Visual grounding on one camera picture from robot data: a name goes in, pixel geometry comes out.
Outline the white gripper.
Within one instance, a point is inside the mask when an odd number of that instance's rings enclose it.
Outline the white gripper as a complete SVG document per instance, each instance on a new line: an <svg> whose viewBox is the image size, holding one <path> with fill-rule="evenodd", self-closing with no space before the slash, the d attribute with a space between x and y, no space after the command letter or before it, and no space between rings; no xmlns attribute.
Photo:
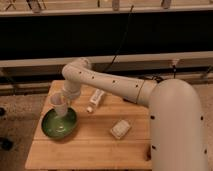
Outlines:
<svg viewBox="0 0 213 171"><path fill-rule="evenodd" d="M74 100L81 94L81 85L79 83L65 80L62 86L62 94L68 99Z"/></svg>

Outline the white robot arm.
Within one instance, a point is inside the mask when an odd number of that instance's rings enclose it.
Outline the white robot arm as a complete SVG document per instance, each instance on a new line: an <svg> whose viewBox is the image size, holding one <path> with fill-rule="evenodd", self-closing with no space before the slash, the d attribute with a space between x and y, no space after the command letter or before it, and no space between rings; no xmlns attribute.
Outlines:
<svg viewBox="0 0 213 171"><path fill-rule="evenodd" d="M195 89L180 79L156 83L95 72L86 58L62 69L63 93L80 95L93 86L149 109L152 171L210 171L205 142L204 112Z"/></svg>

